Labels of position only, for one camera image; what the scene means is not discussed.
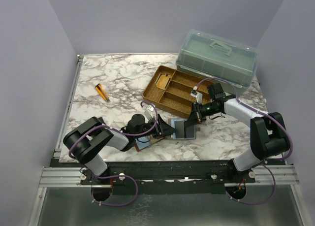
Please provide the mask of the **grey card holder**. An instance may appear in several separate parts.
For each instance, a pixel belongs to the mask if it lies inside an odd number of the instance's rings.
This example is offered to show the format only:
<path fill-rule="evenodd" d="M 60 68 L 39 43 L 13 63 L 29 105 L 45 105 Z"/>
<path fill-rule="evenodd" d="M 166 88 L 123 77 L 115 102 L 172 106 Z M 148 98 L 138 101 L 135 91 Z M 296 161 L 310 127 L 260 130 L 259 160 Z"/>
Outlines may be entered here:
<path fill-rule="evenodd" d="M 188 140 L 185 139 L 184 119 L 168 119 L 167 123 L 176 129 L 170 138 L 173 140 Z M 200 131 L 200 128 L 196 126 L 196 133 Z"/>

